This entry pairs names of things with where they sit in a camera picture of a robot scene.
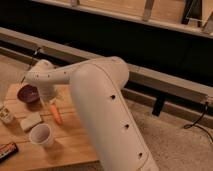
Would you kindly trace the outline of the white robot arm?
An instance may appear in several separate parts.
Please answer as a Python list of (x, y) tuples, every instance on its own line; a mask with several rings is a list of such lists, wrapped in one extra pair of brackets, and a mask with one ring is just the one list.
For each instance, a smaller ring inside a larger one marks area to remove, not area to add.
[(60, 68), (41, 60), (26, 74), (26, 81), (47, 101), (55, 97), (55, 85), (69, 86), (104, 171), (159, 171), (121, 93), (128, 79), (129, 68), (119, 57), (95, 58)]

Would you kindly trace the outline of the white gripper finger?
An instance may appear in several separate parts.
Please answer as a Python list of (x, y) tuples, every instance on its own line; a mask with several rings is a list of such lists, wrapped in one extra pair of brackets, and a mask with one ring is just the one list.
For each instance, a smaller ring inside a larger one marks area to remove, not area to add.
[(46, 102), (43, 99), (40, 99), (43, 106), (46, 106)]
[(52, 102), (55, 102), (55, 101), (57, 101), (58, 99), (59, 99), (59, 96), (56, 95), (56, 96), (52, 99)]

